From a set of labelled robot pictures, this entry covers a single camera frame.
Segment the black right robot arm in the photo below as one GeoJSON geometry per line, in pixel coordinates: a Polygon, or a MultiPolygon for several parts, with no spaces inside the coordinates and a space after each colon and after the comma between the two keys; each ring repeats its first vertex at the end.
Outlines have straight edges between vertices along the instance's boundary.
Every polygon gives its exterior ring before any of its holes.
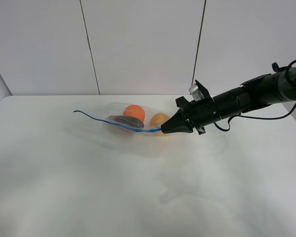
{"type": "Polygon", "coordinates": [[[190,89],[192,101],[176,99],[178,111],[161,125],[164,134],[205,133],[205,126],[273,104],[296,101],[296,67],[251,79],[217,96],[196,81],[190,89]]]}

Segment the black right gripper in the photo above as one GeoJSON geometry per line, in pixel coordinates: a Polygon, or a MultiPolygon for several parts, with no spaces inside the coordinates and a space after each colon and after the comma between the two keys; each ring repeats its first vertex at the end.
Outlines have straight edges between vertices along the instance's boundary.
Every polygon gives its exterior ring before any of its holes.
{"type": "Polygon", "coordinates": [[[206,133],[205,126],[221,120],[213,99],[187,101],[183,96],[176,99],[179,110],[161,125],[164,134],[192,133],[196,130],[199,135],[206,133]]]}

